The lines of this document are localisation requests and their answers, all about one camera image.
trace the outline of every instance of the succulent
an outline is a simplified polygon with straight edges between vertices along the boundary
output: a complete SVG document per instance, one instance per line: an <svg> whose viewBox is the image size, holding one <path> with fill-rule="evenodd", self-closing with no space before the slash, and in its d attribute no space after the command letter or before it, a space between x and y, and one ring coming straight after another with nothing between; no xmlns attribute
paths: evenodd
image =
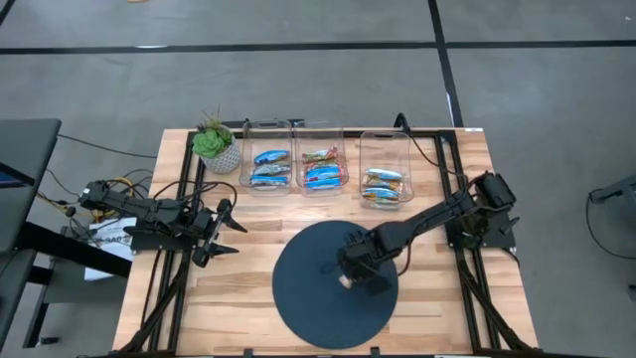
<svg viewBox="0 0 636 358"><path fill-rule="evenodd" d="M192 151L206 158L214 158L232 144L234 135L221 124L218 112L217 115L204 112L204 116L207 121L197 125L199 133L194 137Z"/></svg>

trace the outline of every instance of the white pot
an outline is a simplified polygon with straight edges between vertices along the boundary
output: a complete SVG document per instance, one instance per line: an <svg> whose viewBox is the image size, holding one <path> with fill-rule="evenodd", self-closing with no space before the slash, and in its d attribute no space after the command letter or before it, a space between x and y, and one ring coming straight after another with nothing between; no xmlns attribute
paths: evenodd
<svg viewBox="0 0 636 358"><path fill-rule="evenodd" d="M201 157L208 169L217 174L228 174L237 169L240 164L240 150L237 140L232 137L232 143L221 154L214 158Z"/></svg>

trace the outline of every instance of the black table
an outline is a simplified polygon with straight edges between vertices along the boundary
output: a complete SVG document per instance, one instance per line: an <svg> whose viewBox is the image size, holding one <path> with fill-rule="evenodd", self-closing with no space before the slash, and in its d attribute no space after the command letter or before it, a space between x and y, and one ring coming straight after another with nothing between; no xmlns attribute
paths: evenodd
<svg viewBox="0 0 636 358"><path fill-rule="evenodd" d="M37 252L128 277L131 263L26 222L60 130L59 119L0 120L0 162L33 178L35 185L0 189L0 350L26 282L49 284L53 267L33 266ZM33 347L47 311L41 293L24 347Z"/></svg>

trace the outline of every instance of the black floor stripe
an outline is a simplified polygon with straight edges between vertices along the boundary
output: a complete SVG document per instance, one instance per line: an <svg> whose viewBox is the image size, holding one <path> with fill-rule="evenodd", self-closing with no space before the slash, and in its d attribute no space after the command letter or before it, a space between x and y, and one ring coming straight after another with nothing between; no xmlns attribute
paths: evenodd
<svg viewBox="0 0 636 358"><path fill-rule="evenodd" d="M448 49L569 49L635 47L636 40L448 42Z"/></svg>
<svg viewBox="0 0 636 358"><path fill-rule="evenodd" d="M4 4L2 11L0 11L0 26L2 26L4 19L6 19L7 15L9 15L9 11L11 11L11 7L15 2L16 0L7 0L7 3Z"/></svg>
<svg viewBox="0 0 636 358"><path fill-rule="evenodd" d="M77 48L11 48L0 49L0 55L94 55L94 54L167 54L268 51L327 50L417 50L434 49L433 42L333 42L187 46L121 46Z"/></svg>
<svg viewBox="0 0 636 358"><path fill-rule="evenodd" d="M446 50L446 41L444 40L444 32L441 26L441 18L439 17L437 1L428 0L428 9L430 10L430 18L432 20L433 30L435 31L437 55L439 56L439 62L441 64L441 74L444 79L444 87L446 88L446 94L448 95L452 124L455 127L463 127L464 119L461 116L461 109L459 108L459 99L457 99L455 80L453 79L453 72L450 68L450 60L448 59L448 51Z"/></svg>

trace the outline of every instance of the potted plant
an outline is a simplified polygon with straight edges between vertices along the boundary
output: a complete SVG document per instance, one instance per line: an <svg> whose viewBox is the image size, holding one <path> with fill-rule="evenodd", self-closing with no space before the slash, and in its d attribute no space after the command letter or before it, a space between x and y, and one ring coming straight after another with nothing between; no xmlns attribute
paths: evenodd
<svg viewBox="0 0 636 358"><path fill-rule="evenodd" d="M199 155L208 169L227 174L240 164L237 140L229 128L221 124L219 114L207 114L206 122L197 125L199 133L193 139L192 151Z"/></svg>

